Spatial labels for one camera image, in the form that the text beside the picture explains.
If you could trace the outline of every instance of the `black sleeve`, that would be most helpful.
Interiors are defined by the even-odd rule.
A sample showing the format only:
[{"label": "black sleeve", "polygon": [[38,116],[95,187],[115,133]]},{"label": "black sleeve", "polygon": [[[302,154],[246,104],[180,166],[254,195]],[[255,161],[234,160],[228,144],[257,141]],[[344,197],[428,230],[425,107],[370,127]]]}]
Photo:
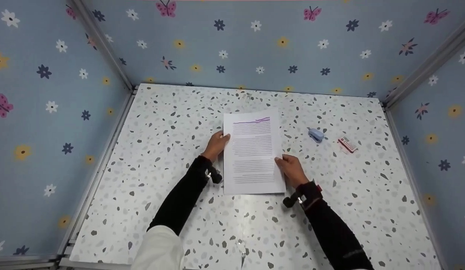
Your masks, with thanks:
[{"label": "black sleeve", "polygon": [[305,213],[334,270],[373,270],[356,236],[327,202],[319,199]]},{"label": "black sleeve", "polygon": [[147,231],[154,226],[164,225],[179,235],[207,184],[205,171],[210,166],[211,161],[203,156],[198,156],[193,161],[186,175],[162,202]]}]

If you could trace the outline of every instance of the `terrazzo table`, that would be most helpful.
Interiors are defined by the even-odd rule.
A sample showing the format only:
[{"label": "terrazzo table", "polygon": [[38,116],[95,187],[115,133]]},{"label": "terrazzo table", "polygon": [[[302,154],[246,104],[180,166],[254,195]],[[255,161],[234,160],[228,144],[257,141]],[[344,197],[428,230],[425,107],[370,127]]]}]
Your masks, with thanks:
[{"label": "terrazzo table", "polygon": [[[440,269],[377,99],[141,84],[71,260],[131,264],[157,209],[222,128],[224,113],[276,107],[282,148],[323,188],[376,269]],[[307,128],[325,133],[317,144]],[[354,154],[336,142],[357,143]],[[210,183],[181,232],[188,269],[331,269],[284,195],[224,195]]]}]

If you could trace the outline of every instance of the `white sleeve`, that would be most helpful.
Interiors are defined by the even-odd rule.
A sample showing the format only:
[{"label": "white sleeve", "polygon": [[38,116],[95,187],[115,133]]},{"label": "white sleeve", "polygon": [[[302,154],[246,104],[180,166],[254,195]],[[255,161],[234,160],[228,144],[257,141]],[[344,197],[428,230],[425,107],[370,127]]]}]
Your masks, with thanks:
[{"label": "white sleeve", "polygon": [[131,270],[182,270],[184,250],[179,237],[166,226],[154,226],[145,235]]}]

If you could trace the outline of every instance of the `paper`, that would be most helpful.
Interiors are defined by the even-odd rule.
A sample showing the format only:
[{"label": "paper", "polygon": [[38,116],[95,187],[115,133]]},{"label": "paper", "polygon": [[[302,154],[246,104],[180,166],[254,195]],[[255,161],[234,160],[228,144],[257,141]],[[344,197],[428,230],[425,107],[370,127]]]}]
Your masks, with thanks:
[{"label": "paper", "polygon": [[286,192],[274,161],[282,156],[277,109],[225,114],[224,134],[231,134],[224,149],[225,194]]}]

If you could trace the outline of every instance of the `blue wallpaper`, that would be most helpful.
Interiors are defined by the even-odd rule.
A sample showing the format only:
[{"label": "blue wallpaper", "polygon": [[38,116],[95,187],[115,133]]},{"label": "blue wallpaper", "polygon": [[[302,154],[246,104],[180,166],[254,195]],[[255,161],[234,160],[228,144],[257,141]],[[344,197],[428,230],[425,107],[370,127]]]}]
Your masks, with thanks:
[{"label": "blue wallpaper", "polygon": [[0,256],[55,254],[128,96],[63,0],[0,0]]},{"label": "blue wallpaper", "polygon": [[464,0],[88,0],[135,84],[383,100],[465,20]]},{"label": "blue wallpaper", "polygon": [[465,47],[393,118],[447,266],[465,270]]}]

